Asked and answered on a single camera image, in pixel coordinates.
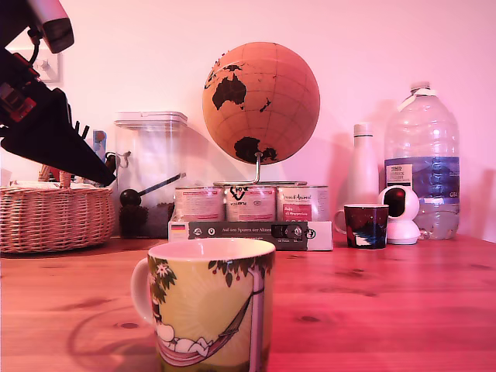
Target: plastic water bottle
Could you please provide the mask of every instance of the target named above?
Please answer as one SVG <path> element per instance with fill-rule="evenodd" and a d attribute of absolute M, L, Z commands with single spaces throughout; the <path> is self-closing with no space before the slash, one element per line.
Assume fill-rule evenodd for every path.
<path fill-rule="evenodd" d="M 417 194 L 421 239 L 453 238 L 460 214 L 458 125 L 429 82 L 413 84 L 411 93 L 386 128 L 386 183 Z"/>
<path fill-rule="evenodd" d="M 353 127 L 354 148 L 348 173 L 348 202 L 374 204 L 379 196 L 379 163 L 375 156 L 371 124 Z"/>

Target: mug handle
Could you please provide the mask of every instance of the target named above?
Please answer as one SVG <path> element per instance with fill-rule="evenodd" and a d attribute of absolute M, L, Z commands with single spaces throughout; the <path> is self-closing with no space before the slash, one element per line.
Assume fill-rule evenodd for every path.
<path fill-rule="evenodd" d="M 143 258 L 131 276 L 131 299 L 134 307 L 149 324 L 153 324 L 153 311 L 148 298 L 148 258 Z"/>
<path fill-rule="evenodd" d="M 344 231 L 343 229 L 339 228 L 336 224 L 336 220 L 338 218 L 338 215 L 340 213 L 344 213 L 344 209 L 340 209 L 338 212 L 334 213 L 334 217 L 332 218 L 332 225 L 334 226 L 334 230 L 337 231 L 338 233 L 340 234 L 344 234 L 346 235 L 346 231 Z"/>

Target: bottle label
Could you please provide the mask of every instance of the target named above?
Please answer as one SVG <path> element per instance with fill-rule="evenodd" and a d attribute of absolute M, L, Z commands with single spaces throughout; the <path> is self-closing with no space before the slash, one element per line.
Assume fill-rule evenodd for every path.
<path fill-rule="evenodd" d="M 384 166 L 386 185 L 413 188 L 421 204 L 460 203 L 459 157 L 404 157 Z"/>

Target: metal globe stand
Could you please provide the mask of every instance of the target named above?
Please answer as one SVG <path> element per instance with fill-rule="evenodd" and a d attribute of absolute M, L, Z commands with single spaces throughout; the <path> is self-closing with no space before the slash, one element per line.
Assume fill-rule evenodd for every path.
<path fill-rule="evenodd" d="M 255 179 L 252 181 L 219 181 L 219 182 L 214 182 L 215 186 L 253 186 L 255 184 L 261 184 L 261 185 L 277 185 L 277 186 L 305 186 L 307 184 L 307 181 L 260 181 L 260 168 L 262 165 L 262 162 L 260 158 L 262 157 L 262 153 L 255 153 L 255 156 L 257 157 L 257 163 L 256 163 L 256 168 L 255 168 Z"/>

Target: cork globe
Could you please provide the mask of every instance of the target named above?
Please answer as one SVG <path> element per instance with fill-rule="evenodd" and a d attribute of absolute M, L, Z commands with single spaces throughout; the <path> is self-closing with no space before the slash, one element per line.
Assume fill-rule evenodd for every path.
<path fill-rule="evenodd" d="M 289 158 L 312 136 L 320 110 L 317 80 L 295 52 L 248 43 L 223 54 L 203 91 L 203 116 L 214 141 L 232 157 L 262 164 Z"/>

